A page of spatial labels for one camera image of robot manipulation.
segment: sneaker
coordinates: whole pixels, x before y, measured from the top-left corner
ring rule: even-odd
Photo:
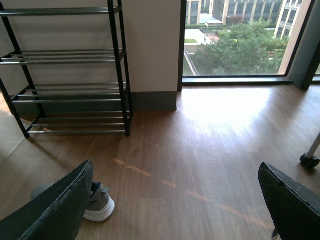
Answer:
[[[31,194],[31,199],[35,199],[52,185],[45,184],[35,188]],[[93,182],[89,202],[83,217],[93,222],[102,222],[111,216],[115,206],[115,202],[109,196],[109,188],[104,188],[101,182]]]

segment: window sill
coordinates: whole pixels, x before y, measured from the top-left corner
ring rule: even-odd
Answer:
[[[284,85],[292,84],[284,76],[246,76],[246,77],[184,77],[183,86],[203,86],[203,85]]]

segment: floor board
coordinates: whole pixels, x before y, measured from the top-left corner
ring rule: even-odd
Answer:
[[[184,87],[177,111],[135,112],[130,137],[29,139],[0,104],[0,220],[35,187],[92,159],[116,208],[104,222],[83,220],[77,240],[269,240],[259,166],[269,162],[320,195],[320,166],[299,161],[320,131],[319,104],[316,85]]]

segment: black metal shoe rack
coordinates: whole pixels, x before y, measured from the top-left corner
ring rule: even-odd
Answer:
[[[24,89],[17,95],[10,96],[0,78],[0,89],[26,138],[30,137],[30,134],[125,133],[126,136],[130,135],[133,107],[122,2],[117,0],[117,6],[114,6],[114,0],[107,0],[107,4],[107,7],[88,8],[4,9],[0,2],[0,16],[14,47],[14,52],[0,59],[0,65],[21,66],[25,75],[24,81],[26,82]],[[9,21],[10,17],[18,16],[70,15],[109,15],[113,49],[21,50]],[[120,22],[122,48],[119,48],[118,43],[116,17],[119,18]],[[35,85],[28,69],[29,65],[92,63],[115,64],[118,82]],[[122,68],[124,68],[125,77],[123,77]],[[96,93],[101,89],[103,89],[103,93]],[[121,109],[111,111],[46,112],[44,107],[44,104],[82,105],[95,103],[98,105],[99,103],[112,104],[114,102],[118,102]],[[17,105],[20,104],[35,105],[39,114],[26,124],[26,121],[21,120],[17,110]]]

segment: white shoe sole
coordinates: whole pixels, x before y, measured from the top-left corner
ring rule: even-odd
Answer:
[[[111,197],[109,197],[109,201],[103,209],[100,211],[86,210],[83,217],[93,222],[102,222],[111,216],[115,210],[115,207],[115,202],[111,199]]]

